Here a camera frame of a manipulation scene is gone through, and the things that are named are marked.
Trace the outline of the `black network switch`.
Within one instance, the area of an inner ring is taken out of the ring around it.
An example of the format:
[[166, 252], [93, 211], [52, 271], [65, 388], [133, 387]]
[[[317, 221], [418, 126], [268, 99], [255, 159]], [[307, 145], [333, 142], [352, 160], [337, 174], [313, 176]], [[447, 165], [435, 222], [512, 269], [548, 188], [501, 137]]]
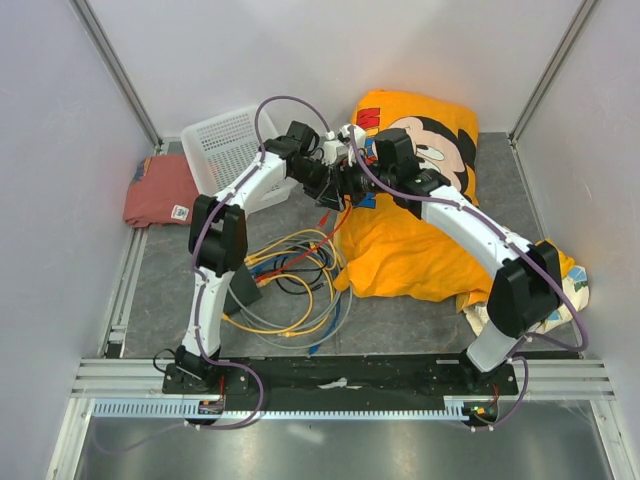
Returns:
[[249, 269], [242, 264], [234, 273], [225, 297], [224, 313], [231, 316], [262, 299], [259, 287], [251, 276]]

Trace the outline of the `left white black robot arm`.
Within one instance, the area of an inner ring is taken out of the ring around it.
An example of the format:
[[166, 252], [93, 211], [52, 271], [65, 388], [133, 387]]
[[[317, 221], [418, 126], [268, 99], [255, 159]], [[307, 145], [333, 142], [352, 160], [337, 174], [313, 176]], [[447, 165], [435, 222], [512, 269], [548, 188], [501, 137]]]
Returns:
[[188, 328], [175, 353], [176, 368], [196, 392], [211, 392], [219, 382], [220, 326], [231, 280], [247, 254], [248, 214], [287, 178], [324, 189], [331, 169], [347, 158], [348, 142], [339, 135], [329, 131], [319, 136], [294, 121], [285, 135], [260, 145], [229, 186], [196, 198], [189, 237], [194, 295]]

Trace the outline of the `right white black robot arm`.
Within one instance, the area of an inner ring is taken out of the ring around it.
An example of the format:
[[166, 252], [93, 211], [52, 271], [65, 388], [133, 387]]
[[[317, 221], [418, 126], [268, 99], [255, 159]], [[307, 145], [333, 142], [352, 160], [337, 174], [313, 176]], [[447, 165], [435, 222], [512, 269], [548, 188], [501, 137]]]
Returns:
[[348, 164], [339, 174], [344, 192], [390, 194], [401, 207], [454, 240], [491, 277], [489, 322], [467, 348], [469, 362], [457, 371], [465, 391], [483, 392], [494, 381], [493, 370], [564, 303], [557, 249], [547, 241], [535, 245], [500, 226], [439, 171], [420, 168], [403, 130], [387, 129], [375, 137], [373, 166], [360, 153], [362, 129], [347, 124], [340, 133], [350, 145]]

